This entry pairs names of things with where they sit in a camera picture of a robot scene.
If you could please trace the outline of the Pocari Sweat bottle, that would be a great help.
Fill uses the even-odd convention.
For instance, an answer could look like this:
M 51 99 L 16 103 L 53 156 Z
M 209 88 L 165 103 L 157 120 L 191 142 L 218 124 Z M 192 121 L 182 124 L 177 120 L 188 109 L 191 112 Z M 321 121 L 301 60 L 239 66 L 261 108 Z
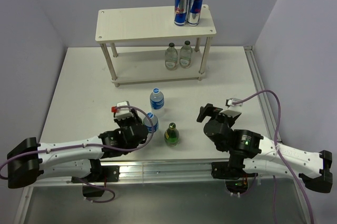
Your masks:
M 147 113 L 143 119 L 143 124 L 147 127 L 148 133 L 155 133 L 158 130 L 158 117 L 152 112 Z
M 164 94 L 159 88 L 154 88 L 150 94 L 150 105 L 152 113 L 157 117 L 162 117 L 164 115 Z

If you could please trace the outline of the Chang soda water bottle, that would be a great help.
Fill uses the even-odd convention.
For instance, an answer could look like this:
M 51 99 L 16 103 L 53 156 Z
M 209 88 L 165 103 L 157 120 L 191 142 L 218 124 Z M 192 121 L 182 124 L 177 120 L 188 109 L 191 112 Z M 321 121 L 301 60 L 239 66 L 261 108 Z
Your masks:
M 174 43 L 169 43 L 165 51 L 165 67 L 168 70 L 175 70 L 177 67 L 178 53 Z
M 192 53 L 193 50 L 191 48 L 191 43 L 189 40 L 186 40 L 184 42 L 184 45 L 182 46 L 180 50 L 180 60 L 179 63 L 181 67 L 183 68 L 188 68 L 191 65 L 191 60 L 192 60 Z

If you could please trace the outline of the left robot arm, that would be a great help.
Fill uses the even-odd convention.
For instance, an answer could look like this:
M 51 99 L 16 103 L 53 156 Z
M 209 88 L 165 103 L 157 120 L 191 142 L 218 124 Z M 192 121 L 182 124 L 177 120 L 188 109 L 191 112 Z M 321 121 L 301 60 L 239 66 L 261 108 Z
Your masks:
M 98 181 L 100 160 L 126 155 L 146 142 L 148 128 L 135 109 L 114 113 L 118 128 L 92 138 L 62 144 L 38 143 L 26 138 L 7 154 L 7 185 L 10 189 L 32 185 L 50 177 L 79 177 Z

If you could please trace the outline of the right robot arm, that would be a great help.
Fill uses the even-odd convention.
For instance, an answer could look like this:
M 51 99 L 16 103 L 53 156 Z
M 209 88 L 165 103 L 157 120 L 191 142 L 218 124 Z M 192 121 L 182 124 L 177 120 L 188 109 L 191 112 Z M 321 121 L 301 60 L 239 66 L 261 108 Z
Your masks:
M 230 155 L 227 161 L 211 164 L 214 179 L 236 180 L 255 175 L 292 177 L 300 179 L 309 190 L 331 192 L 331 152 L 298 150 L 247 129 L 232 129 L 240 115 L 241 111 L 234 106 L 222 109 L 206 104 L 200 108 L 196 121 L 201 123 L 209 117 L 203 128 L 205 136 L 216 150 Z

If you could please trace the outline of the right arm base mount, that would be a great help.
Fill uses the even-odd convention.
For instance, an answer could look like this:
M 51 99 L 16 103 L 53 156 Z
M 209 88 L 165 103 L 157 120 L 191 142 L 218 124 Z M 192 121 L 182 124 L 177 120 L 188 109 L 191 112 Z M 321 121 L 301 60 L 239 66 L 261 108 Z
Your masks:
M 228 164 L 228 161 L 212 162 L 211 176 L 213 179 L 225 181 L 225 190 L 231 197 L 241 198 L 253 189 L 256 184 L 257 173 L 230 169 Z

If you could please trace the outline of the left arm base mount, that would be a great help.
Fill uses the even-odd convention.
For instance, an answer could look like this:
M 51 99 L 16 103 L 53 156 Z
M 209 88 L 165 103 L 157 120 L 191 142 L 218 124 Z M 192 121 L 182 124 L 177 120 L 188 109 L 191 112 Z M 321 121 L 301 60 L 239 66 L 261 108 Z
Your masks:
M 85 200 L 91 203 L 108 203 L 115 199 L 116 193 L 108 188 L 107 183 L 118 182 L 119 175 L 119 166 L 103 166 L 85 178 L 72 177 L 71 183 L 82 184 L 82 195 Z M 111 197 L 100 199 L 105 192 L 109 192 Z

